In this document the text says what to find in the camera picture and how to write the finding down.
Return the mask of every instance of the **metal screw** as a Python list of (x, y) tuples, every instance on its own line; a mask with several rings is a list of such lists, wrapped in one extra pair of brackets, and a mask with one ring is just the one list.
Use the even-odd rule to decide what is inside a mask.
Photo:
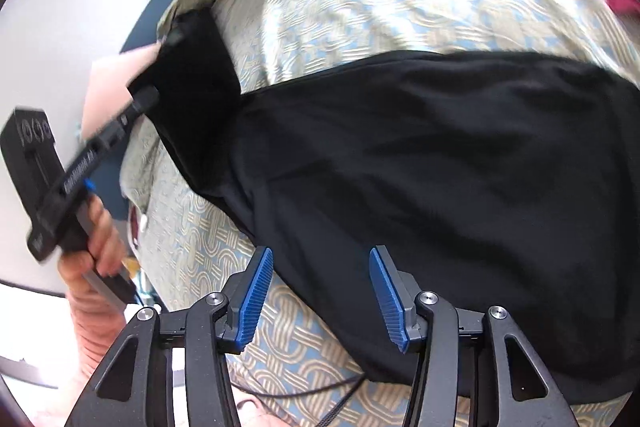
[(435, 304), (438, 302), (438, 296), (433, 292), (422, 292), (420, 294), (420, 302), (423, 304)]
[(136, 315), (139, 321), (148, 321), (153, 316), (154, 316), (153, 308), (142, 308)]
[(218, 306), (219, 304), (222, 304), (225, 301), (225, 296), (222, 295), (222, 293), (213, 292), (207, 295), (206, 301), (207, 301), (207, 304), (211, 306)]
[(491, 316), (494, 319), (503, 319), (508, 315), (507, 310), (502, 306), (491, 306), (489, 308), (489, 313), (491, 313)]

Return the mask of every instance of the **wire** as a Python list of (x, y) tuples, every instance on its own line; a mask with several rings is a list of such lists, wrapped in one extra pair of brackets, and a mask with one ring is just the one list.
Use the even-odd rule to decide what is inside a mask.
[(290, 394), (258, 393), (253, 389), (248, 389), (247, 387), (242, 387), (241, 385), (238, 385), (235, 383), (232, 383), (231, 385), (236, 389), (238, 389), (239, 391), (242, 391), (243, 393), (252, 394), (253, 396), (257, 396), (258, 398), (299, 398), (301, 396), (309, 396), (310, 394), (330, 391), (332, 389), (336, 389), (337, 387), (342, 387), (344, 385), (349, 385), (350, 383), (357, 382), (358, 380), (364, 380), (364, 375), (357, 375), (356, 377), (347, 378), (346, 380), (340, 380), (334, 383), (330, 383), (329, 385), (325, 385), (324, 387), (311, 389), (310, 391), (301, 391), (300, 393), (290, 393)]
[(308, 396), (310, 394), (322, 393), (323, 391), (330, 391), (332, 389), (336, 389), (337, 387), (342, 387), (344, 385), (353, 383), (353, 386), (350, 388), (350, 390), (347, 391), (347, 393), (340, 399), (340, 401), (335, 404), (331, 408), (331, 410), (322, 417), (322, 419), (318, 422), (318, 425), (316, 425), (316, 427), (328, 427), (331, 422), (334, 421), (335, 418), (340, 414), (340, 411), (344, 408), (345, 405), (347, 405), (347, 402), (356, 393), (356, 391), (360, 388), (365, 380), (366, 377), (364, 375), (358, 375), (357, 377), (347, 378), (346, 380), (341, 380), (329, 385), (325, 385), (323, 387), (318, 387), (317, 389), (312, 389), (311, 391), (301, 391), (300, 393), (289, 394), (258, 393), (253, 389), (248, 389), (235, 383), (232, 383), (231, 385), (236, 389), (242, 391), (243, 393), (251, 394), (259, 398), (298, 398), (301, 396)]
[(340, 411), (344, 408), (345, 405), (347, 405), (347, 402), (351, 399), (351, 397), (355, 394), (355, 392), (360, 388), (364, 380), (365, 380), (364, 375), (361, 375), (358, 381), (353, 385), (353, 387), (347, 391), (347, 394), (345, 394), (342, 397), (340, 402), (335, 404), (332, 407), (332, 409), (322, 417), (322, 419), (318, 422), (318, 425), (316, 425), (316, 427), (329, 427), (331, 422), (335, 420), (335, 418), (340, 414)]

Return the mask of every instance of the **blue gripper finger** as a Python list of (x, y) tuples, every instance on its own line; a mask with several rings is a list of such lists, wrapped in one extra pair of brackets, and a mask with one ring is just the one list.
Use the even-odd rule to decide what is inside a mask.
[(402, 353), (414, 351), (426, 335), (426, 328), (420, 328), (415, 309), (414, 299), (420, 288), (414, 278), (396, 269), (382, 245), (372, 248), (369, 253), (369, 277), (389, 339)]
[(234, 341), (238, 351), (242, 351), (244, 346), (254, 339), (255, 328), (258, 325), (258, 319), (267, 296), (272, 274), (273, 252), (270, 248), (265, 248), (239, 307), (238, 332)]

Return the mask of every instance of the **black handle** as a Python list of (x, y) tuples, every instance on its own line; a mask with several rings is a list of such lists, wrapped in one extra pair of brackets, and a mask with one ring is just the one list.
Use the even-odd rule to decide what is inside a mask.
[(191, 427), (241, 427), (214, 327), (228, 310), (228, 298), (224, 294), (218, 298), (203, 297), (186, 316), (184, 379)]
[(418, 315), (429, 324), (420, 352), (403, 427), (454, 427), (458, 399), (458, 312), (433, 292), (415, 296)]
[(174, 427), (172, 350), (159, 342), (160, 317), (141, 309), (111, 345), (66, 427)]
[[(83, 202), (76, 215), (70, 218), (66, 232), (62, 240), (60, 240), (60, 247), (65, 252), (87, 250), (87, 242), (93, 228), (94, 225), (89, 219), (87, 204)], [(123, 311), (127, 304), (135, 304), (137, 302), (136, 286), (129, 279), (124, 266), (120, 274), (114, 277), (102, 277), (94, 268), (91, 272), (86, 273), (84, 278), (119, 311)]]
[[(564, 400), (558, 386), (540, 356), (524, 336), (511, 315), (504, 308), (494, 306), (484, 315), (485, 331), (489, 333), (494, 352), (495, 386), (497, 391), (497, 427), (578, 427), (574, 413)], [(517, 371), (516, 358), (508, 355), (511, 344), (523, 357), (524, 367), (530, 373), (520, 390), (514, 385)], [(534, 397), (516, 397), (526, 387), (533, 388)]]

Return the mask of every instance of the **white wall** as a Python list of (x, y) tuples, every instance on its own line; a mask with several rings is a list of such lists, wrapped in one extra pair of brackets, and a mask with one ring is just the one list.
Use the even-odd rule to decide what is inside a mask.
[[(92, 60), (119, 51), (148, 1), (7, 0), (0, 10), (0, 124), (16, 105), (44, 109), (68, 163)], [(39, 266), (31, 258), (29, 225), (3, 162), (0, 279), (63, 291), (55, 262)]]

